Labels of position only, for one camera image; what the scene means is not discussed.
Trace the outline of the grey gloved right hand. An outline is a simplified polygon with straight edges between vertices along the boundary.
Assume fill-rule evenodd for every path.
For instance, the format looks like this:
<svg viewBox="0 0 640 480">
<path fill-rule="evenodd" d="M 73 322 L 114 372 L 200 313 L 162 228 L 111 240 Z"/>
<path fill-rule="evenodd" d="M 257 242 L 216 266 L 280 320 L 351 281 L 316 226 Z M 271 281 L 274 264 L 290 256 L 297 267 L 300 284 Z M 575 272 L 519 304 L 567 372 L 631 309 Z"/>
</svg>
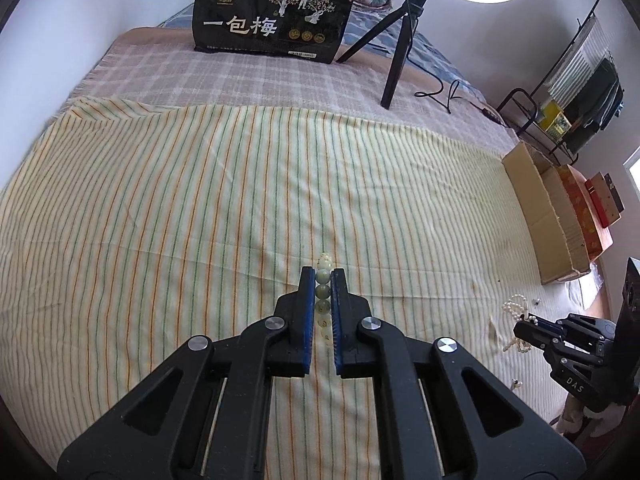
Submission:
<svg viewBox="0 0 640 480">
<path fill-rule="evenodd" d="M 604 411 L 594 412 L 569 394 L 555 429 L 559 434 L 578 434 L 585 422 L 590 427 L 588 437 L 603 437 L 620 426 L 627 411 L 628 406 L 610 403 Z"/>
</svg>

